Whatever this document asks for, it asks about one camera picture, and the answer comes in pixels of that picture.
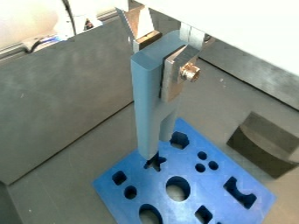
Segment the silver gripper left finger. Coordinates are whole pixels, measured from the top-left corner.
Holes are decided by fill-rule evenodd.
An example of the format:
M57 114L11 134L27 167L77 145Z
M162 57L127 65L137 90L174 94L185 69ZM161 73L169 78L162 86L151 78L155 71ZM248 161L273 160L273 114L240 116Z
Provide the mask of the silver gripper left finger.
M155 29L150 9L138 6L130 11L117 9L122 22L126 26L130 44L134 53L150 46L163 34Z

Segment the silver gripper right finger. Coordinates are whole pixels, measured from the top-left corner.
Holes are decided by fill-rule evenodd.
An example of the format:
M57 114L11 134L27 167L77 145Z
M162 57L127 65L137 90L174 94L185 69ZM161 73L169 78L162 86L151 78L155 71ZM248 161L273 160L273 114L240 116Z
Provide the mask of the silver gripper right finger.
M179 40L183 44L165 59L163 84L161 97L171 102L183 91L186 81L195 82L201 76L197 60L204 45L205 33L186 23L182 23Z

